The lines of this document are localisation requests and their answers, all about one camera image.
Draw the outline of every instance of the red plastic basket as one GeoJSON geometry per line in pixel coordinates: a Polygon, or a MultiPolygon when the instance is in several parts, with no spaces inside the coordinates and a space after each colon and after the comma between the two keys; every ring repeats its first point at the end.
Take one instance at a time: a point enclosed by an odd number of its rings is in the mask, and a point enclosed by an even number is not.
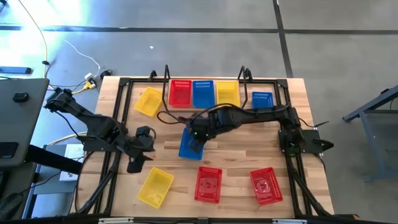
{"type": "Polygon", "coordinates": [[[172,80],[169,104],[176,108],[191,106],[191,80],[172,80]]]}
{"type": "Polygon", "coordinates": [[[283,201],[273,168],[254,170],[250,172],[250,178],[260,205],[283,201]]]}
{"type": "Polygon", "coordinates": [[[211,167],[199,167],[195,200],[210,203],[220,202],[221,176],[223,170],[211,167]]]}

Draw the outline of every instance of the concrete floor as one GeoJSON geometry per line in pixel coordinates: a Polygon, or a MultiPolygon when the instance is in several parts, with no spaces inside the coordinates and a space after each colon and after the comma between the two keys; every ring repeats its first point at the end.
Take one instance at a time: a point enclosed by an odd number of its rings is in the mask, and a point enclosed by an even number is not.
{"type": "MultiPolygon", "coordinates": [[[[277,28],[272,0],[23,2],[43,26],[277,28]]],[[[18,2],[9,0],[9,4],[0,12],[0,24],[29,28],[0,31],[2,64],[32,67],[30,77],[41,77],[44,45],[40,35],[18,2]]],[[[398,29],[395,0],[279,0],[279,4],[285,29],[398,29]]],[[[44,34],[52,63],[48,78],[54,85],[74,85],[88,72],[96,72],[96,65],[78,55],[64,39],[94,57],[102,69],[112,69],[120,76],[161,72],[167,63],[172,75],[235,76],[245,65],[255,77],[286,77],[278,34],[44,34]]],[[[286,40],[293,75],[305,79],[314,122],[330,120],[320,127],[320,133],[335,143],[324,156],[335,212],[397,223],[398,180],[363,182],[362,175],[375,172],[375,168],[362,124],[359,120],[346,124],[341,117],[397,84],[398,35],[287,34],[286,40]]],[[[98,92],[91,90],[76,99],[94,110],[97,97],[98,92]]],[[[393,108],[398,108],[398,101],[393,108]]],[[[77,131],[85,131],[82,123],[67,117],[77,131]]],[[[39,146],[71,134],[67,125],[56,126],[57,122],[64,121],[42,110],[32,143],[39,146]]],[[[46,213],[38,205],[34,216],[67,212],[64,203],[70,203],[70,198],[49,197],[59,209],[46,213]]]]}

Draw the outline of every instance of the wooden table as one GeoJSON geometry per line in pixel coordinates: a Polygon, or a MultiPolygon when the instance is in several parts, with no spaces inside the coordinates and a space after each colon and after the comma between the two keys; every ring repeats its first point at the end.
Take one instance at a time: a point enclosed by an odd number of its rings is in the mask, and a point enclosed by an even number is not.
{"type": "MultiPolygon", "coordinates": [[[[119,78],[104,78],[96,113],[112,116],[119,78]]],[[[206,79],[206,77],[189,78],[206,79]]],[[[302,119],[308,124],[313,124],[304,80],[302,78],[288,78],[287,80],[292,106],[296,107],[297,113],[302,119]]],[[[137,127],[143,125],[148,125],[156,130],[155,152],[148,153],[148,156],[154,160],[146,162],[141,173],[128,174],[126,171],[128,158],[127,155],[122,155],[112,216],[213,218],[290,218],[294,216],[285,158],[280,153],[277,143],[278,122],[243,125],[230,133],[221,134],[216,139],[208,141],[201,161],[182,159],[178,157],[178,149],[184,125],[163,124],[156,117],[150,118],[134,110],[136,101],[147,86],[162,90],[161,83],[135,83],[126,126],[132,134],[135,133],[137,127]],[[199,166],[217,167],[223,170],[219,204],[198,202],[193,199],[199,166]],[[139,190],[152,167],[158,167],[174,175],[172,186],[159,209],[153,208],[137,198],[139,190]],[[274,168],[284,199],[282,202],[259,206],[254,196],[249,172],[265,167],[274,168]]],[[[244,100],[244,88],[242,87],[243,84],[240,87],[241,102],[244,100]]],[[[252,91],[273,92],[273,87],[266,84],[249,84],[247,108],[251,107],[252,91]]],[[[123,105],[124,102],[122,101],[119,121],[123,105]]],[[[188,116],[191,113],[179,111],[175,112],[175,114],[188,116]]],[[[162,118],[167,121],[173,121],[167,115],[162,118]]],[[[104,153],[96,152],[86,162],[78,186],[78,206],[84,204],[98,185],[103,157],[104,153]]],[[[304,154],[303,164],[309,189],[323,207],[328,212],[333,213],[322,163],[314,155],[304,154]]],[[[304,212],[301,190],[298,190],[297,193],[300,208],[304,212]]],[[[107,197],[108,187],[103,195],[102,207],[104,207],[107,197]]]]}

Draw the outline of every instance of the yellow basket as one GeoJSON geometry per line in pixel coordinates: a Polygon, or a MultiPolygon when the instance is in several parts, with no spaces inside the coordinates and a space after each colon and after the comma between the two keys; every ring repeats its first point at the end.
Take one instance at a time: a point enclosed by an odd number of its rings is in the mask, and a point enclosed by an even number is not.
{"type": "Polygon", "coordinates": [[[153,167],[139,191],[138,199],[155,208],[160,208],[173,179],[173,175],[153,167]]]}
{"type": "Polygon", "coordinates": [[[238,82],[217,83],[217,104],[220,103],[231,103],[236,106],[241,106],[238,82]]]}
{"type": "Polygon", "coordinates": [[[141,97],[138,99],[134,109],[150,117],[155,116],[162,104],[162,92],[152,87],[147,87],[141,97]]]}

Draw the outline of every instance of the blue plastic basket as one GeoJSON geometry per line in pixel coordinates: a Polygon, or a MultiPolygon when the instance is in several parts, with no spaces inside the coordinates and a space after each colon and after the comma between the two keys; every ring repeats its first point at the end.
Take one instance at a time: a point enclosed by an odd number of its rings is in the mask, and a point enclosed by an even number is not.
{"type": "Polygon", "coordinates": [[[193,149],[189,148],[189,142],[193,139],[193,136],[189,135],[188,129],[184,128],[184,132],[182,133],[180,152],[178,156],[186,159],[196,159],[201,160],[203,155],[203,146],[200,148],[200,152],[196,153],[193,149]]]}
{"type": "Polygon", "coordinates": [[[274,99],[272,93],[268,92],[256,92],[252,94],[252,108],[253,109],[264,109],[271,108],[274,106],[274,99]]]}
{"type": "Polygon", "coordinates": [[[216,105],[212,80],[193,81],[192,89],[194,107],[209,108],[216,105]]]}

